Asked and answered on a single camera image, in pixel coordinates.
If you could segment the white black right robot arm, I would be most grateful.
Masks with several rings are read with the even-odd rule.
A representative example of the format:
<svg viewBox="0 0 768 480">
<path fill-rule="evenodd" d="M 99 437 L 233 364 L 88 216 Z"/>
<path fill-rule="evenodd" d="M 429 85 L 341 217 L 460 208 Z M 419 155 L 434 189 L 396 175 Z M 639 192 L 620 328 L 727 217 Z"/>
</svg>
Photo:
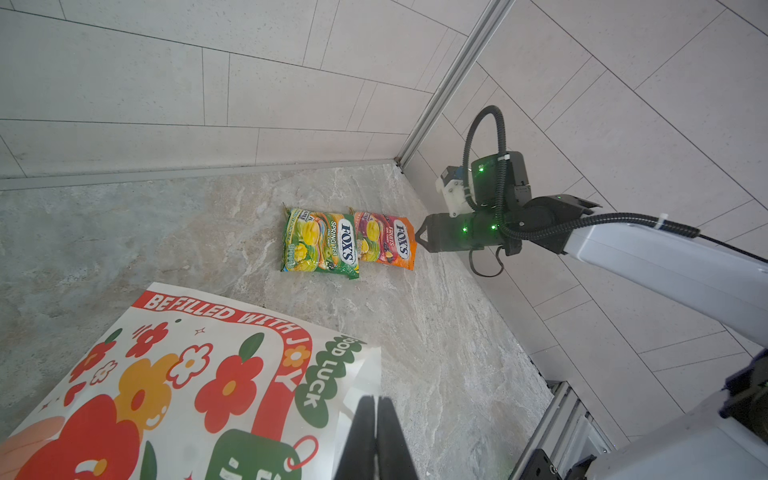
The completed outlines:
<svg viewBox="0 0 768 480">
<path fill-rule="evenodd" d="M 590 264 L 767 342 L 767 264 L 720 248 L 698 229 L 659 216 L 601 213 L 572 195 L 431 214 L 416 233 L 431 253 L 525 241 Z M 589 454 L 569 479 L 763 479 L 767 475 L 767 356 L 760 353 L 691 412 L 622 449 Z"/>
</svg>

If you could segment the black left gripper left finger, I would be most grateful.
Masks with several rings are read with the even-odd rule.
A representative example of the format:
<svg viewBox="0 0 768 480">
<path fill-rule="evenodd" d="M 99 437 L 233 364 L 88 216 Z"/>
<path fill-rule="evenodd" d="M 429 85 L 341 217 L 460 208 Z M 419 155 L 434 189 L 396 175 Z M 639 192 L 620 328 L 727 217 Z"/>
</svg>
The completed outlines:
<svg viewBox="0 0 768 480">
<path fill-rule="evenodd" d="M 357 406 L 335 480 L 373 480 L 376 456 L 376 404 L 373 396 L 363 396 Z"/>
</svg>

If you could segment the green yellow candy bag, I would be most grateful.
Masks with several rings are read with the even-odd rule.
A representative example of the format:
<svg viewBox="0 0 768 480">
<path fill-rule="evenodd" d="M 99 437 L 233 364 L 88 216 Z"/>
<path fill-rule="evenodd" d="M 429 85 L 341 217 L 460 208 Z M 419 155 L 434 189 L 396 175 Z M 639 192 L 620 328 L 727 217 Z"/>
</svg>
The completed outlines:
<svg viewBox="0 0 768 480">
<path fill-rule="evenodd" d="M 351 214 L 285 208 L 283 272 L 359 278 L 359 254 Z"/>
</svg>

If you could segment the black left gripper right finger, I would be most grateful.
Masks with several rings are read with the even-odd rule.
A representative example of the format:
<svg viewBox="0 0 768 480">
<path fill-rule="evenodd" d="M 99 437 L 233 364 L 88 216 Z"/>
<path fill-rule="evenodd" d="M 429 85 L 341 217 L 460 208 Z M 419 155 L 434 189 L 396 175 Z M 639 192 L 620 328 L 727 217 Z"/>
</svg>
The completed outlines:
<svg viewBox="0 0 768 480">
<path fill-rule="evenodd" d="M 393 401 L 380 397 L 377 406 L 376 447 L 381 480 L 418 480 Z"/>
</svg>

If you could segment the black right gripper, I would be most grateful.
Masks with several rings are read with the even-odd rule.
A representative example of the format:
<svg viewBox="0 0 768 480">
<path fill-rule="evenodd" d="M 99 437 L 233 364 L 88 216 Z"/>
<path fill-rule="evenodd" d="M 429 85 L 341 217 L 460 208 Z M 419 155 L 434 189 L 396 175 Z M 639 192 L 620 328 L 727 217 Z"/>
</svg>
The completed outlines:
<svg viewBox="0 0 768 480">
<path fill-rule="evenodd" d="M 503 219 L 510 229 L 533 232 L 591 215 L 599 206 L 568 194 L 542 196 L 521 207 L 505 210 Z M 416 230 L 415 240 L 430 253 L 469 252 L 496 246 L 507 255 L 517 255 L 523 244 L 521 240 L 502 235 L 489 209 L 455 218 L 448 213 L 430 214 Z"/>
</svg>

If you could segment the white floral paper bag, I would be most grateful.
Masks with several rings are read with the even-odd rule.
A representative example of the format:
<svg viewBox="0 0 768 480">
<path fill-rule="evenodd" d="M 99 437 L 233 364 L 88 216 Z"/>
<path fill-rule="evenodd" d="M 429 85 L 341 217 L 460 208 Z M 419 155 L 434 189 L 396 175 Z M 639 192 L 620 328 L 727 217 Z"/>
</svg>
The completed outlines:
<svg viewBox="0 0 768 480">
<path fill-rule="evenodd" d="M 381 350 L 154 283 L 1 446 L 5 479 L 329 479 Z"/>
</svg>

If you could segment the orange pink candy bag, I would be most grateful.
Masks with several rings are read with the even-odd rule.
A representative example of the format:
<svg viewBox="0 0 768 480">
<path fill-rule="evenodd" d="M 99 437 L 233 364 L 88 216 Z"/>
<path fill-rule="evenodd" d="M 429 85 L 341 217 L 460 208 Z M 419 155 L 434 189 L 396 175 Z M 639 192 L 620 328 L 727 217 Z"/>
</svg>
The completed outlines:
<svg viewBox="0 0 768 480">
<path fill-rule="evenodd" d="M 365 211 L 355 211 L 353 217 L 361 261 L 414 269 L 417 244 L 407 218 Z"/>
</svg>

